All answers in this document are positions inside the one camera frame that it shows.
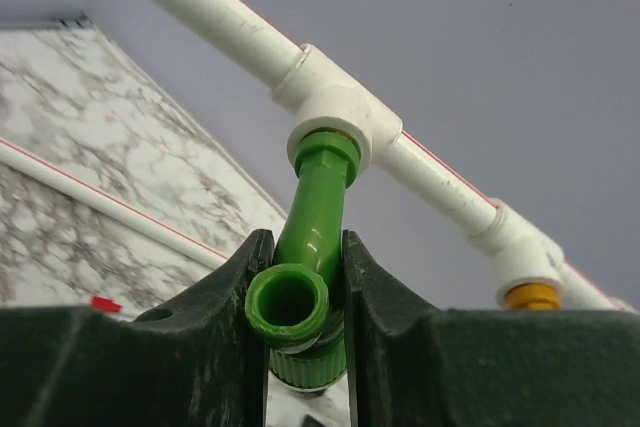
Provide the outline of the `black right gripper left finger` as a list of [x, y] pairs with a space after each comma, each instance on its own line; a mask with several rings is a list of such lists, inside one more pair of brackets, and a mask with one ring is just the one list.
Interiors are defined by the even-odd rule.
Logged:
[[245, 317], [272, 234], [131, 322], [94, 308], [1, 312], [5, 426], [262, 426], [268, 352]]

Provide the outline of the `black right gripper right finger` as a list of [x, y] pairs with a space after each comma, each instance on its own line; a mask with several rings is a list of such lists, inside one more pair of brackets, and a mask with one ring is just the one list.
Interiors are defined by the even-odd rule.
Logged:
[[342, 240], [355, 426], [635, 426], [639, 319], [440, 310]]

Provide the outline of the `green water faucet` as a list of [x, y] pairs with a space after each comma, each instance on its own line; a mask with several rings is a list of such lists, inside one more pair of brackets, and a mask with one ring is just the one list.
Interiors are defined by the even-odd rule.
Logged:
[[272, 264], [246, 295], [245, 315], [270, 350], [270, 371], [294, 390], [323, 391], [347, 371], [341, 235], [359, 161], [344, 133], [320, 130], [301, 140], [297, 189]]

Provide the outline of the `white PVC pipe frame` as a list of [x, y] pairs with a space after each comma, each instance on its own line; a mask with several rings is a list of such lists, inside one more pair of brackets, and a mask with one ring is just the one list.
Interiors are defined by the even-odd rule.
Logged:
[[[492, 309], [497, 281], [472, 237], [495, 204], [405, 130], [318, 49], [304, 51], [239, 0], [150, 0], [195, 35], [173, 38], [172, 78], [208, 84], [217, 120], [246, 111], [250, 156], [296, 188], [287, 143], [307, 107], [364, 144], [343, 225], [437, 306]], [[98, 22], [44, 22], [52, 0], [1, 0], [1, 300], [103, 294], [153, 306], [290, 210], [201, 126], [184, 100]]]

